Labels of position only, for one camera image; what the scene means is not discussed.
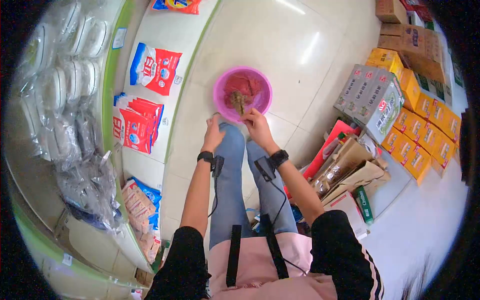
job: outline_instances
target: black wristwatch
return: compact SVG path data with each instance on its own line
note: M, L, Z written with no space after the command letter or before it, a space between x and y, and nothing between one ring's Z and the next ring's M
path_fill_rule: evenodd
M288 160L288 153L285 150L278 150L270 156L272 167L278 169L284 162Z
M206 161L207 163L212 163L213 161L213 153L212 152L208 152L208 151L203 151L203 152L200 152L200 154L197 156L197 162L202 159L204 161Z

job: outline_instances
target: green shelf edge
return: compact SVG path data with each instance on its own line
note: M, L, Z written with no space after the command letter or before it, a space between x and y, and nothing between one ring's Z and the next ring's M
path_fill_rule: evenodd
M130 19L132 16L135 3L133 0L126 0L123 5L120 15L117 22L115 23L115 28L112 31L115 33L118 28L128 28ZM103 137L103 149L104 151L110 150L112 153L114 151L114 140L113 140L113 97L114 97L114 88L115 88L115 74L117 73L117 62L120 56L120 49L112 49L112 42L108 48L107 61L105 63L105 74L103 77L103 89L102 89L102 137ZM121 188L120 181L117 178L117 197L116 200L120 203L120 212L122 217L125 220L127 231L133 240L136 242L135 246L137 251L142 254L142 257L146 264L149 266L149 270L153 273L151 265L148 263L147 258L145 257L143 251L140 249L140 246L137 243L133 229L128 221L127 209L125 208L125 203L121 197Z
M183 94L183 88L185 87L185 83L187 82L188 75L190 73L190 68L192 67L193 60L195 59L195 56L197 55L197 51L198 51L198 48L200 46L200 43L202 42L202 40L204 38L205 31L210 26L210 22L212 21L212 18L215 15L216 11L218 10L218 7L220 6L221 2L222 2L222 0L218 0L215 7L213 8L212 13L210 14L210 17L208 18L207 23L205 23L204 29L202 30L202 33L200 34L200 37L198 38L197 45L195 46L195 49L193 50L193 53L192 53L192 58L190 59L190 62L188 63L187 71L185 72L185 78L183 79L183 83L182 83L181 88L180 88L179 100L177 101L177 106L175 106L175 111L173 112L172 126L170 128L170 134L168 135L167 151L166 151L166 154L165 154L165 165L168 163L168 158L170 156L170 155L168 155L168 153L170 152L170 142L172 140L172 135L173 135L173 126L175 126L175 119L176 119L177 112L178 112L178 109L179 109L180 99L181 99L181 96Z
M12 201L12 207L13 213L15 214L15 221L17 222L23 239L30 242L36 250L48 256L56 263L61 264L63 261L63 250L51 240L49 240L47 237L45 237L40 232L40 230L35 227L35 224L28 218L25 212L15 201ZM74 257L72 257L72 265L70 265L69 268L76 274L83 275L92 280L101 281L109 284L113 283L119 286L129 288L148 288L143 285L123 282L120 280L114 282L114 276L112 276L112 279L110 279L111 275L106 275L99 271L96 271L89 266L79 262Z

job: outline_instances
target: black cable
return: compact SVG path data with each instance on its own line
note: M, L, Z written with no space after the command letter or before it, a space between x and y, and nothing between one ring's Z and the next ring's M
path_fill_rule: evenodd
M287 202L287 195L284 193L283 190L281 190L279 187L277 187L277 185L274 184L273 181L270 181L270 183L271 183L280 193L282 193L283 196L284 196L284 200L283 200L282 206L280 206L280 209L278 210L278 213L276 214L275 219L274 219L273 222L272 222L272 228L273 228L276 220L278 219L278 216L280 215L280 212L282 211L283 206L284 206L285 203ZM307 272L305 272L302 268L300 268L300 267L297 266L296 264L294 264L294 263L286 260L285 258L284 258L283 260L284 260L285 262L291 264L291 265L294 266L295 268L299 269L305 276L307 275Z
M300 268L300 267L297 266L296 264L289 262L289 261L286 260L285 258L284 258L283 260L286 261L287 263L291 264L291 265L294 266L295 268L299 269L305 276L307 275L307 272L305 272L302 268Z
M214 192L215 192L215 207L212 209L212 212L207 216L207 218L209 218L211 215L213 215L213 212L216 210L216 207L218 206L218 198L216 196L216 179L217 177L214 177L213 179L213 189L214 189Z

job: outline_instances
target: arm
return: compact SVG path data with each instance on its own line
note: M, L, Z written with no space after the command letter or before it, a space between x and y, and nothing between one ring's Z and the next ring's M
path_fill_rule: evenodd
M225 136L224 132L218 129L218 115L207 120L207 132L205 141L200 152L214 152ZM210 199L210 163L203 159L197 162L193 172L190 186L188 187L187 198L181 216L180 227L190 226L205 237L208 225L208 202Z
M214 152L224 132L218 130L218 116L207 120L202 151ZM147 300L207 298L205 285L204 236L207 228L210 196L210 163L197 163L185 199L180 228L173 235L165 264L154 277Z
M241 120L247 126L250 137L268 155L271 156L280 150L280 147L272 138L266 118L260 112L252 108L249 113L242 116ZM288 191L295 198L305 221L307 221L309 226L312 226L315 219L325 212L315 190L289 160L278 168L278 172L288 187Z
M266 118L257 110L252 109L241 120L268 155L280 150ZM339 210L325 212L315 190L290 161L283 163L278 172L312 228L310 272L331 275L338 299L381 299L384 288L378 270L355 237L347 215Z

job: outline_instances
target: pink shirt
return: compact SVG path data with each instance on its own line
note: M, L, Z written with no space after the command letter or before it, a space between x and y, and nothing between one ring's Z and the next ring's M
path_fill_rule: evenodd
M298 233L276 235L282 256L308 273L313 257L312 239ZM215 245L209 254L212 299L337 299L331 276L302 271L286 263L289 278L278 280L265 237L240 240L236 286L226 284L230 240Z

